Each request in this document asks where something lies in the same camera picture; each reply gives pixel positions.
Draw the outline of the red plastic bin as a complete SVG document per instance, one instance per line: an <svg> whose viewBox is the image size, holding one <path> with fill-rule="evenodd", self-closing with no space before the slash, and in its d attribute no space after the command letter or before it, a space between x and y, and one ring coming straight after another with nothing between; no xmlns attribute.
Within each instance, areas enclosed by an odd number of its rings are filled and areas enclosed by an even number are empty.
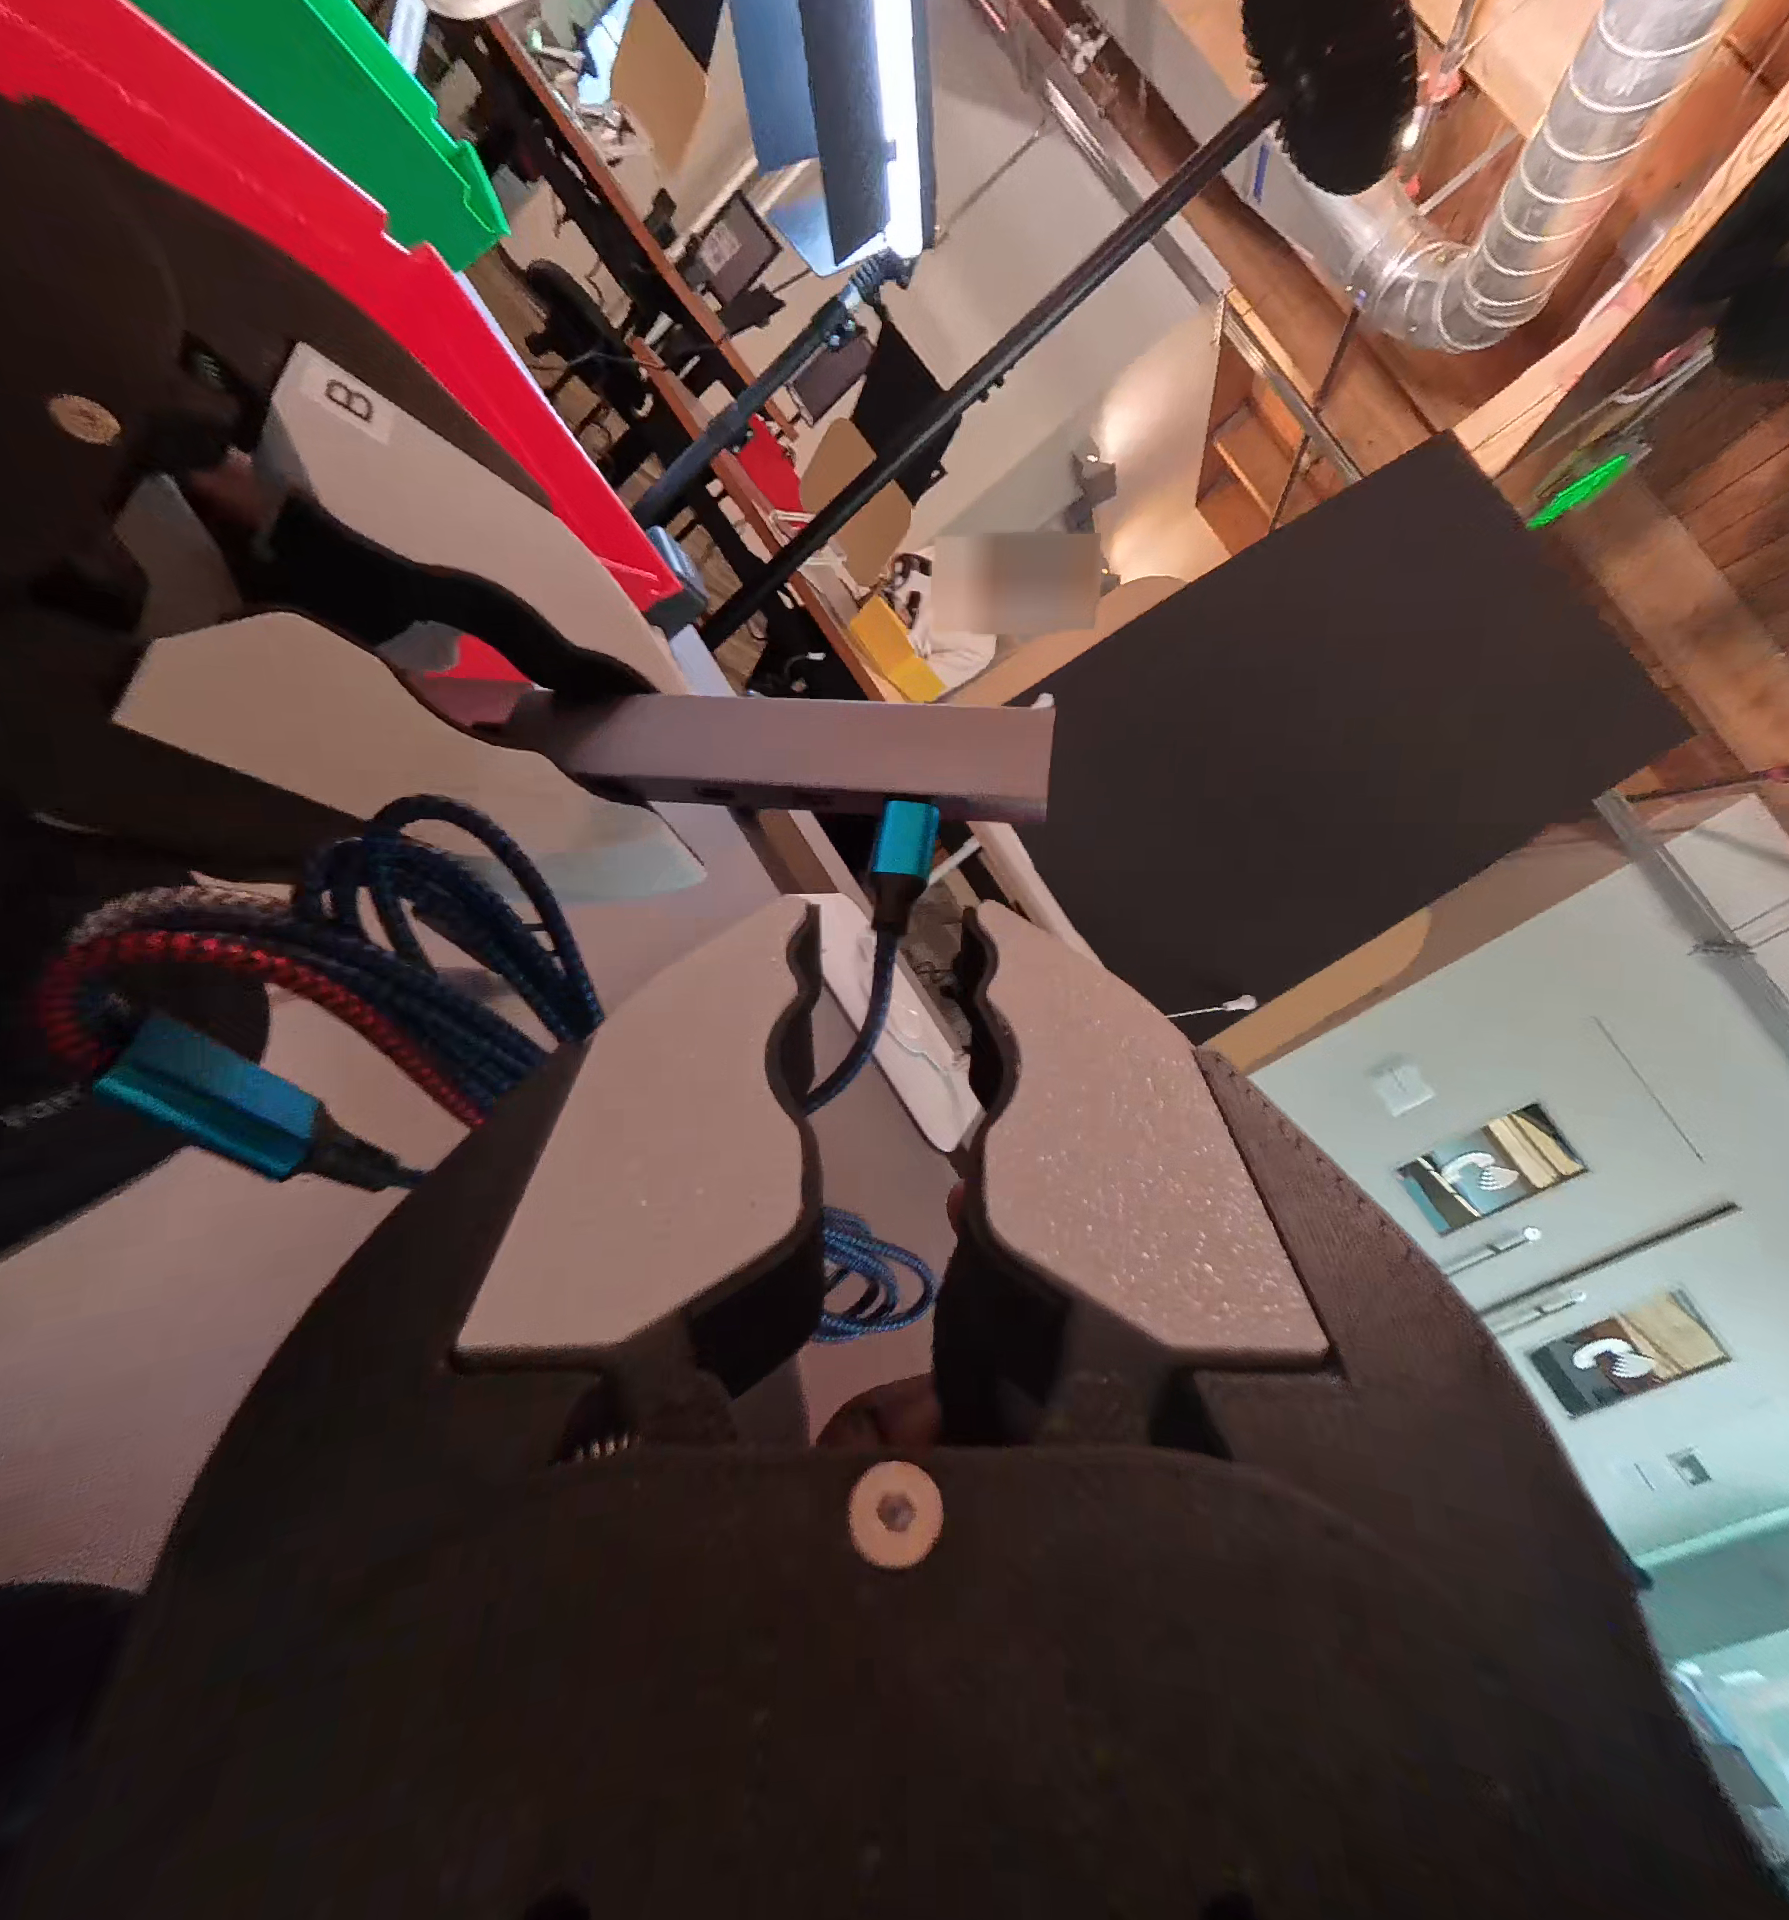
<svg viewBox="0 0 1789 1920"><path fill-rule="evenodd" d="M648 621L682 577L599 478L534 375L431 246L132 4L0 4L0 92L50 104L117 156L280 248L437 377Z"/></svg>

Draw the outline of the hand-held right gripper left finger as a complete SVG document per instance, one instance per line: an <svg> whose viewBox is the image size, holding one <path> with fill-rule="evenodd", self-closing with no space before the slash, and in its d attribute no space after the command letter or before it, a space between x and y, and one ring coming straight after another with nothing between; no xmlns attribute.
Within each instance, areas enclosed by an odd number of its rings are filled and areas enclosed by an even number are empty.
<svg viewBox="0 0 1789 1920"><path fill-rule="evenodd" d="M744 1395L819 1325L817 909L782 896L611 1012L459 1328L472 1366L612 1373L656 1333Z"/></svg>

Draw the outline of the white metal stand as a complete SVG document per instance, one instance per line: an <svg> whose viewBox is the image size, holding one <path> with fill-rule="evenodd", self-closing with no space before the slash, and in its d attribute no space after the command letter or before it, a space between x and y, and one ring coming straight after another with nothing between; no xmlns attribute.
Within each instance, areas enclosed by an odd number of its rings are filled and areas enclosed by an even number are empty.
<svg viewBox="0 0 1789 1920"><path fill-rule="evenodd" d="M790 821L802 829L815 854L817 884L804 900L817 911L822 982L847 1025L858 1027L873 981L873 893L847 874L828 833L811 813L793 812ZM954 849L935 853L927 882L907 914L876 1068L923 1142L946 1156L970 1135L980 1117L970 1087L970 1043L960 1035L951 1007L960 913L985 900L978 879L1027 923L1087 961L1098 961L1054 896L1017 827L975 821Z"/></svg>

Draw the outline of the framed wall picture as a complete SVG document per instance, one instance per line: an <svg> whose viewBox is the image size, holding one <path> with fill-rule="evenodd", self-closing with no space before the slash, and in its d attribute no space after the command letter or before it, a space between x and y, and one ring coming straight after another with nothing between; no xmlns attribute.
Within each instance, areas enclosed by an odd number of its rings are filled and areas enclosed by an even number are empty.
<svg viewBox="0 0 1789 1920"><path fill-rule="evenodd" d="M1588 1172L1567 1130L1528 1102L1438 1139L1396 1169L1402 1188L1438 1236L1452 1236Z"/></svg>
<svg viewBox="0 0 1789 1920"><path fill-rule="evenodd" d="M1525 1363L1569 1420L1586 1420L1722 1370L1732 1351L1693 1295L1669 1287L1532 1347Z"/></svg>

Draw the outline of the person's right hand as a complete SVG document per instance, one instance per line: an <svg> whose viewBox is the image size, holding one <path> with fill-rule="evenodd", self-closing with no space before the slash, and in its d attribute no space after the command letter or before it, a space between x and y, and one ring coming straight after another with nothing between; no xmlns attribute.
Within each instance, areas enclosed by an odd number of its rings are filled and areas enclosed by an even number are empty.
<svg viewBox="0 0 1789 1920"><path fill-rule="evenodd" d="M926 1452L940 1442L941 1407L931 1374L865 1388L835 1409L815 1447L824 1451Z"/></svg>

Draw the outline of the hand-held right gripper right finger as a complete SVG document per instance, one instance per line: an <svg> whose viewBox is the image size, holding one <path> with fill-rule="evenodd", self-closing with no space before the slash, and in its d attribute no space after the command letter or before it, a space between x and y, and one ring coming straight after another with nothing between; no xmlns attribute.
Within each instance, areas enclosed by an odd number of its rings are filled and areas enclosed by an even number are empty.
<svg viewBox="0 0 1789 1920"><path fill-rule="evenodd" d="M933 1312L944 1428L1208 1428L1204 1374L1326 1373L1194 1044L995 904L963 921L956 985L980 1118Z"/></svg>

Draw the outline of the green plastic bin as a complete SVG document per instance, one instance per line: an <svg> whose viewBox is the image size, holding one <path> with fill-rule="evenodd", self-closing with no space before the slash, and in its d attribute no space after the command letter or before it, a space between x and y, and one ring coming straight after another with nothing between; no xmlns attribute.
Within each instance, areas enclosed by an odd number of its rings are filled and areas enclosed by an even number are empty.
<svg viewBox="0 0 1789 1920"><path fill-rule="evenodd" d="M138 3L247 100L385 214L404 248L462 272L507 237L475 152L389 41L349 3Z"/></svg>

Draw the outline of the dark overhead object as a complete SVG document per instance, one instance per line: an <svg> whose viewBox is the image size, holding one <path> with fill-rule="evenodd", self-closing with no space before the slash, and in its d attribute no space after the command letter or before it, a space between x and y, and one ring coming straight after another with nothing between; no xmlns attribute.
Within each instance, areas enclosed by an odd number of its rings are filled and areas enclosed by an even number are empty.
<svg viewBox="0 0 1789 1920"><path fill-rule="evenodd" d="M1726 377L1789 380L1789 140L1701 243L1684 282Z"/></svg>

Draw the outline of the green exit sign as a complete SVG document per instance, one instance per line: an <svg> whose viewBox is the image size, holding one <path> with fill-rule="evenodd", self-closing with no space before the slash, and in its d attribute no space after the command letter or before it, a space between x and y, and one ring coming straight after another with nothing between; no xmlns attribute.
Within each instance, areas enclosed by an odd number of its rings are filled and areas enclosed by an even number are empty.
<svg viewBox="0 0 1789 1920"><path fill-rule="evenodd" d="M1623 441L1591 444L1578 450L1561 467L1548 473L1524 513L1524 526L1544 530L1556 519L1577 513L1591 500L1616 486L1633 467L1639 467L1650 453L1648 441Z"/></svg>

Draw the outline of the studio light panel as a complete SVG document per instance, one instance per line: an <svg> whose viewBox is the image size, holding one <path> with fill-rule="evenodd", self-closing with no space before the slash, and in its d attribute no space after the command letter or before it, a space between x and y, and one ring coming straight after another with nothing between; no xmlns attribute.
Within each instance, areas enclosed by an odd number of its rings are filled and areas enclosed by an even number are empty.
<svg viewBox="0 0 1789 1920"><path fill-rule="evenodd" d="M731 3L769 220L815 273L911 267L935 238L929 21L922 3Z"/></svg>

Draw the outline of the grey usb hub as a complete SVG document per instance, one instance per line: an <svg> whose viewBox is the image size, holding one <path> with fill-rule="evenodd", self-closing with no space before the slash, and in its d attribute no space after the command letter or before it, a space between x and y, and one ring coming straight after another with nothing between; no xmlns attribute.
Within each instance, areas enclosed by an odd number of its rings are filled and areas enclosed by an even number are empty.
<svg viewBox="0 0 1789 1920"><path fill-rule="evenodd" d="M535 690L491 741L616 801L845 813L917 801L946 821L1034 827L1056 723L1051 707L666 692L575 704Z"/></svg>

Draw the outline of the black furry boom microphone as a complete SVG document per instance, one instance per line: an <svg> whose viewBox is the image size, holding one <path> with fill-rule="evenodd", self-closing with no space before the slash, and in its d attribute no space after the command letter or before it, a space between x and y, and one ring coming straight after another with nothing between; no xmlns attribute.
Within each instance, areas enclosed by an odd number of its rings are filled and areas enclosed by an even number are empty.
<svg viewBox="0 0 1789 1920"><path fill-rule="evenodd" d="M699 628L705 646L717 648L765 611L833 536L991 396L1258 137L1276 133L1295 168L1328 193L1352 196L1389 174L1418 84L1407 3L1245 3L1243 47L1258 78L1256 95L705 617Z"/></svg>

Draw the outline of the yellow plastic bin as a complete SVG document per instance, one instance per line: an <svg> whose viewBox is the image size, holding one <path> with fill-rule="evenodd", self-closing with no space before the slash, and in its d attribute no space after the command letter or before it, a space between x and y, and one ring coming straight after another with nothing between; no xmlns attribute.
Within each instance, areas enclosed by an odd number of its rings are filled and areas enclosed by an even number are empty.
<svg viewBox="0 0 1789 1920"><path fill-rule="evenodd" d="M872 596L859 605L847 633L873 676L901 699L929 704L946 694L946 683L916 648L907 625L882 596Z"/></svg>

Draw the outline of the silver air duct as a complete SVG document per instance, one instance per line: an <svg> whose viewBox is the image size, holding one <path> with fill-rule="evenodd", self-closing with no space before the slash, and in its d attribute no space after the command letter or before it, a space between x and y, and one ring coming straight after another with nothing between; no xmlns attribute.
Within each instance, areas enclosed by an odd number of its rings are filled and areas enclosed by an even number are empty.
<svg viewBox="0 0 1789 1920"><path fill-rule="evenodd" d="M1319 272L1364 327L1403 347L1495 348L1551 303L1727 10L1604 3L1471 243L1435 228L1396 175L1356 196L1307 188Z"/></svg>

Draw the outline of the black tripod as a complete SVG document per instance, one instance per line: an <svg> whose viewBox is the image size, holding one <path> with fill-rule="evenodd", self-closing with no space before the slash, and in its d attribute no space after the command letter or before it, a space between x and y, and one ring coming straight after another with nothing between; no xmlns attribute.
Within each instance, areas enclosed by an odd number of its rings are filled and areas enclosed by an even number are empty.
<svg viewBox="0 0 1789 1920"><path fill-rule="evenodd" d="M884 287L907 287L920 261L920 255L887 250L852 269L842 291L815 312L811 323L693 437L661 478L641 495L632 506L637 523L648 532L664 526L713 463L748 439L757 416L765 411L775 393L802 377L820 357L853 337L859 332L858 312L865 305L881 306Z"/></svg>

